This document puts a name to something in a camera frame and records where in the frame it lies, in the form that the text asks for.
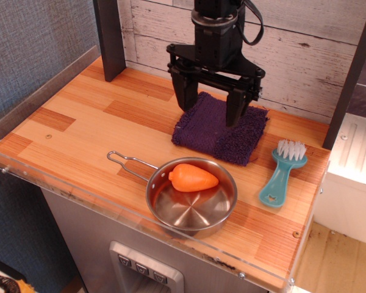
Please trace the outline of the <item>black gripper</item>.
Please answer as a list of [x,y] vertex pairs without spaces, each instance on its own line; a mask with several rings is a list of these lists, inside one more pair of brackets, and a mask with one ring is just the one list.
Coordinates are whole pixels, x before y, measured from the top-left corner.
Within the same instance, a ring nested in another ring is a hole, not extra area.
[[226,126],[235,127],[252,100],[262,94],[265,72],[242,54],[245,12],[210,18],[192,12],[195,43],[172,43],[168,72],[179,107],[190,110],[198,100],[198,84],[229,92],[226,101]]

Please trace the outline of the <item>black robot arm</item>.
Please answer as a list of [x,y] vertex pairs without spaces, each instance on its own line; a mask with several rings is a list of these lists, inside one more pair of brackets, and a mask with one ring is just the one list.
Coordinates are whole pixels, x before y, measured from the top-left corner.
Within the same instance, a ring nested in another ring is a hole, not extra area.
[[228,93],[228,127],[235,126],[249,103],[259,99],[265,71],[244,57],[242,47],[258,44],[264,28],[261,27],[255,39],[249,41],[244,35],[246,10],[259,21],[263,20],[251,1],[195,1],[191,12],[194,44],[167,46],[170,54],[168,72],[183,111],[196,104],[199,84]]

